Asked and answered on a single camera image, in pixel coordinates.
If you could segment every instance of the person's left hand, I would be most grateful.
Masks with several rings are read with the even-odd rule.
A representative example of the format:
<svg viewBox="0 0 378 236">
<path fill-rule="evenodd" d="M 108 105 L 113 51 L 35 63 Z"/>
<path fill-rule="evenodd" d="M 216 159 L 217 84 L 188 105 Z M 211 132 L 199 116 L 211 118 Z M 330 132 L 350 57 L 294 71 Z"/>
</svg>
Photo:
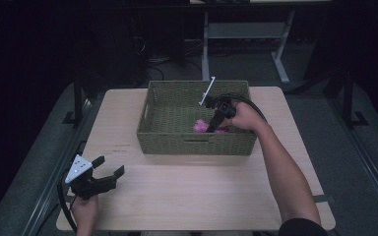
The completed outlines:
<svg viewBox="0 0 378 236">
<path fill-rule="evenodd" d="M 92 196 L 88 200 L 83 200 L 81 197 L 77 197 L 71 206 L 71 210 L 78 226 L 77 235 L 93 235 L 97 220 L 97 195 Z"/>
</svg>

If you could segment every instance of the cable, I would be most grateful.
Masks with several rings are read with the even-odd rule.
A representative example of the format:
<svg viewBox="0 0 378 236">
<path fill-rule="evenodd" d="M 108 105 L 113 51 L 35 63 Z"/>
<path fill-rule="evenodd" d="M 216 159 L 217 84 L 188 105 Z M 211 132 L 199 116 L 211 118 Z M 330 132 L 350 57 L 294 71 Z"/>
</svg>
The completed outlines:
<svg viewBox="0 0 378 236">
<path fill-rule="evenodd" d="M 137 52 L 138 54 L 141 55 L 141 53 L 143 53 L 144 49 L 146 49 L 146 42 L 144 41 L 144 39 L 140 36 L 134 36 L 133 37 L 134 39 L 140 39 L 142 42 L 143 42 L 143 47 L 140 49 L 140 52 Z"/>
<path fill-rule="evenodd" d="M 202 47 L 204 45 L 204 42 L 201 39 L 194 39 L 194 41 L 199 42 L 195 46 L 189 48 L 185 52 L 185 56 L 191 56 L 191 54 L 199 52 L 202 50 Z"/>
<path fill-rule="evenodd" d="M 163 58 L 158 58 L 158 59 L 149 59 L 149 63 L 153 63 L 154 65 L 152 66 L 158 66 L 160 64 L 169 62 L 170 58 L 169 57 L 163 57 Z"/>
<path fill-rule="evenodd" d="M 57 193 L 58 193 L 58 197 L 59 197 L 59 202 L 60 202 L 61 208 L 63 209 L 63 213 L 66 216 L 66 219 L 69 222 L 70 226 L 72 227 L 73 231 L 75 231 L 75 233 L 76 233 L 78 231 L 78 227 L 76 226 L 76 223 L 73 220 L 72 214 L 70 213 L 70 210 L 67 208 L 66 201 L 64 200 L 64 197 L 63 197 L 63 176 L 68 171 L 69 171 L 69 169 L 66 169 L 60 175 L 59 183 L 57 185 Z"/>
<path fill-rule="evenodd" d="M 161 80 L 164 81 L 164 73 L 160 69 L 154 67 L 148 67 L 147 69 L 152 69 L 161 73 Z"/>
<path fill-rule="evenodd" d="M 267 119 L 266 119 L 266 117 L 265 117 L 265 115 L 260 110 L 260 108 L 257 107 L 257 105 L 254 104 L 254 102 L 252 102 L 251 100 L 245 98 L 241 94 L 238 94 L 238 93 L 235 93 L 235 92 L 229 92 L 229 93 L 222 94 L 219 97 L 216 97 L 215 99 L 222 99 L 222 98 L 223 99 L 226 99 L 226 98 L 236 99 L 236 100 L 240 100 L 240 101 L 243 101 L 243 102 L 249 104 L 254 110 L 257 111 L 257 113 L 259 113 L 259 115 L 263 118 L 263 120 L 265 120 L 266 122 L 268 122 Z"/>
</svg>

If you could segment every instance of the black cable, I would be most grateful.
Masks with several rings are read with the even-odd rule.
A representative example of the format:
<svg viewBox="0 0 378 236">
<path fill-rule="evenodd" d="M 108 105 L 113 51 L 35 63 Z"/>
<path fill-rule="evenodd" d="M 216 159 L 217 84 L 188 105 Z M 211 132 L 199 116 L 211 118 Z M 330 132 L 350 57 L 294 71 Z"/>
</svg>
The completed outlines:
<svg viewBox="0 0 378 236">
<path fill-rule="evenodd" d="M 159 73 L 161 73 L 161 80 L 164 81 L 164 73 L 162 72 L 162 70 L 155 68 L 155 67 L 148 67 L 147 69 L 152 69 L 152 70 L 155 70 L 155 71 L 158 71 Z"/>
<path fill-rule="evenodd" d="M 151 59 L 153 61 L 150 61 L 150 65 L 153 67 L 153 66 L 159 66 L 159 65 L 162 65 L 162 64 L 165 64 L 165 63 L 168 63 L 170 62 L 170 58 L 163 58 L 163 59 Z"/>
<path fill-rule="evenodd" d="M 59 183 L 57 185 L 57 193 L 59 202 L 61 205 L 61 208 L 63 209 L 63 213 L 66 216 L 67 221 L 69 222 L 70 226 L 72 227 L 73 231 L 75 233 L 78 231 L 78 227 L 76 226 L 75 221 L 73 220 L 72 214 L 70 213 L 70 210 L 67 208 L 66 201 L 63 197 L 63 176 L 69 171 L 69 169 L 66 169 L 63 174 L 60 175 Z"/>
<path fill-rule="evenodd" d="M 44 226 L 45 222 L 50 218 L 51 214 L 53 214 L 54 211 L 56 211 L 57 207 L 59 207 L 59 204 L 56 204 L 53 209 L 48 213 L 48 215 L 45 217 L 45 219 L 41 222 L 41 224 L 38 227 L 38 230 L 35 233 L 35 236 L 39 234 L 39 231 L 41 231 L 42 227 Z"/>
<path fill-rule="evenodd" d="M 243 102 L 249 104 L 255 111 L 257 111 L 257 113 L 259 113 L 259 115 L 263 118 L 263 120 L 265 120 L 266 122 L 268 122 L 267 119 L 266 119 L 266 117 L 265 117 L 265 115 L 260 110 L 260 108 L 257 107 L 257 105 L 254 104 L 254 102 L 252 102 L 251 100 L 245 98 L 241 94 L 238 94 L 238 93 L 235 93 L 235 92 L 229 92 L 229 93 L 225 93 L 225 94 L 220 95 L 220 98 L 230 98 L 230 99 L 236 99 L 236 100 L 243 101 Z"/>
<path fill-rule="evenodd" d="M 145 80 L 144 80 L 144 83 L 145 82 L 150 82 L 153 79 L 153 77 L 150 76 L 149 73 L 146 73 L 144 76 L 146 77 Z"/>
<path fill-rule="evenodd" d="M 191 45 L 190 48 L 185 48 L 185 56 L 191 56 L 193 54 L 196 54 L 196 53 L 199 53 L 200 51 L 203 50 L 203 40 L 202 39 L 195 39 L 194 41 L 196 41 L 195 43 L 191 43 L 193 45 Z"/>
</svg>

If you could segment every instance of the basket handle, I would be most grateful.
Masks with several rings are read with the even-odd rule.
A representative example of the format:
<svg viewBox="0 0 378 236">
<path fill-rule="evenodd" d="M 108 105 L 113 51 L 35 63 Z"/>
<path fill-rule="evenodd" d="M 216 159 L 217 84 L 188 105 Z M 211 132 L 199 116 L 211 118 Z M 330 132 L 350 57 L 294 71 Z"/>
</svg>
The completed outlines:
<svg viewBox="0 0 378 236">
<path fill-rule="evenodd" d="M 143 107 L 143 113 L 142 113 L 142 118 L 144 119 L 144 121 L 147 121 L 147 116 L 149 115 L 149 110 L 150 110 L 150 107 L 149 107 L 148 104 L 146 104 Z"/>
<path fill-rule="evenodd" d="M 193 136 L 193 135 L 182 135 L 180 136 L 185 143 L 208 143 L 210 141 L 210 136 Z"/>
</svg>

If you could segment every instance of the pink object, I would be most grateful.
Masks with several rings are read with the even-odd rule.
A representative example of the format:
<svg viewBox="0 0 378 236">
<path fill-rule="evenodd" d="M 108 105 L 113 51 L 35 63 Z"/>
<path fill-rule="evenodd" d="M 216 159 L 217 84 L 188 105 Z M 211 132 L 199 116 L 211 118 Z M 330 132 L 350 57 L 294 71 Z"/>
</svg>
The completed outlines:
<svg viewBox="0 0 378 236">
<path fill-rule="evenodd" d="M 210 124 L 208 124 L 207 122 L 205 122 L 202 119 L 199 119 L 199 120 L 196 121 L 196 124 L 193 127 L 193 131 L 195 133 L 205 133 L 205 132 L 207 132 L 208 127 L 210 127 Z M 227 132 L 228 132 L 227 127 L 217 127 L 216 130 L 215 130 L 215 133 L 221 133 L 222 134 L 222 133 L 227 133 Z"/>
</svg>

